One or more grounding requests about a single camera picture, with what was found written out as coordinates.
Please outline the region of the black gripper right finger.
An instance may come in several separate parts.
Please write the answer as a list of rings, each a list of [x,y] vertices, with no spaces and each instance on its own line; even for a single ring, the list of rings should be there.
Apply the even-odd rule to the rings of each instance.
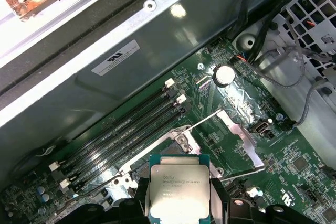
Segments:
[[[286,206],[270,205],[261,212],[246,200],[230,197],[219,179],[210,179],[210,186],[215,223],[298,223],[298,213]]]

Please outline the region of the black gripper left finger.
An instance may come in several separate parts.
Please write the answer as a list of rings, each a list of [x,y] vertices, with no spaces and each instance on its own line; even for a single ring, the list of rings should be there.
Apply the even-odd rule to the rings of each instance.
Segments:
[[[126,198],[118,206],[105,210],[102,205],[91,205],[80,214],[80,223],[149,223],[145,198],[150,180],[141,177],[133,198]]]

